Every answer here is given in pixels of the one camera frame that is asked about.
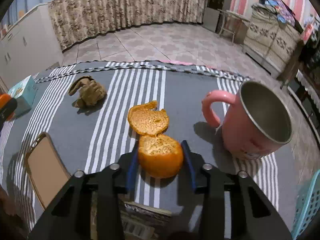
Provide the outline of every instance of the floral curtain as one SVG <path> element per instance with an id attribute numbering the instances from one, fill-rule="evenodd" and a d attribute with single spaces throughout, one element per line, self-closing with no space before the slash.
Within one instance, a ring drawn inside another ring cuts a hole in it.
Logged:
<path id="1" fill-rule="evenodd" d="M 78 41 L 144 23 L 201 23 L 205 0 L 53 0 L 53 28 L 64 50 Z"/>

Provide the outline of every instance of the white cabinet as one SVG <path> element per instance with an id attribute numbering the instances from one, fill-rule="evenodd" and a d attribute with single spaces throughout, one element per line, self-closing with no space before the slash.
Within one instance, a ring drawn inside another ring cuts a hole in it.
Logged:
<path id="1" fill-rule="evenodd" d="M 31 9 L 1 40 L 0 76 L 8 89 L 29 75 L 61 66 L 62 60 L 46 4 Z"/>

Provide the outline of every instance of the metal screw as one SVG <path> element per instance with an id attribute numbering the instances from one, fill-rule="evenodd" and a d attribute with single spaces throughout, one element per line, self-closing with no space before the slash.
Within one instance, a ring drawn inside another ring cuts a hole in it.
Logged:
<path id="1" fill-rule="evenodd" d="M 117 169 L 120 168 L 120 165 L 118 163 L 112 163 L 110 166 L 109 166 L 110 169 L 112 169 L 113 171 L 116 171 Z"/>
<path id="2" fill-rule="evenodd" d="M 77 170 L 73 175 L 74 175 L 76 178 L 81 178 L 81 177 L 84 175 L 84 171 Z"/>
<path id="3" fill-rule="evenodd" d="M 210 163 L 205 163 L 203 164 L 202 169 L 204 169 L 205 171 L 209 171 L 212 169 L 212 165 Z"/>
<path id="4" fill-rule="evenodd" d="M 246 173 L 245 171 L 239 171 L 239 172 L 238 172 L 238 175 L 239 175 L 241 178 L 246 178 L 246 177 L 248 177 L 248 173 Z"/>

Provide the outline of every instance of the drawer handle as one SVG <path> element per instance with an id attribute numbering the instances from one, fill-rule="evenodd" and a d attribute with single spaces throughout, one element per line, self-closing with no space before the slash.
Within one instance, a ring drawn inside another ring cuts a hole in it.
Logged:
<path id="1" fill-rule="evenodd" d="M 10 33 L 10 35 L 8 36 L 8 41 L 11 40 L 12 38 L 12 33 Z"/>

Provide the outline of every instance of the striped tablecloth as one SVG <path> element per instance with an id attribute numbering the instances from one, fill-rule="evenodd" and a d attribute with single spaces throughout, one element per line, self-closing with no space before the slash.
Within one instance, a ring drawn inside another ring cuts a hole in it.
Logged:
<path id="1" fill-rule="evenodd" d="M 81 75 L 89 74 L 108 90 L 104 102 L 89 113 L 71 106 L 77 95 L 67 90 Z M 296 185 L 294 162 L 289 146 L 283 146 L 256 161 L 240 161 L 226 152 L 221 130 L 215 131 L 204 120 L 201 100 L 211 90 L 237 93 L 248 78 L 203 66 L 181 66 L 160 62 L 86 62 L 38 73 L 38 92 L 31 111 L 6 122 L 0 137 L 0 183 L 15 199 L 21 217 L 30 229 L 43 210 L 23 166 L 23 156 L 31 142 L 42 132 L 52 141 L 68 171 L 101 171 L 131 151 L 137 134 L 127 122 L 130 107 L 158 101 L 166 109 L 170 124 L 166 134 L 177 141 L 186 139 L 193 152 L 224 172 L 246 170 L 274 207 L 292 227 Z M 212 105 L 223 119 L 228 104 Z M 190 192 L 187 171 L 172 179 L 154 179 L 139 168 L 137 203 L 172 211 L 173 230 L 196 230 L 203 202 L 202 195 Z M 226 236 L 230 234 L 230 208 L 226 206 Z"/>

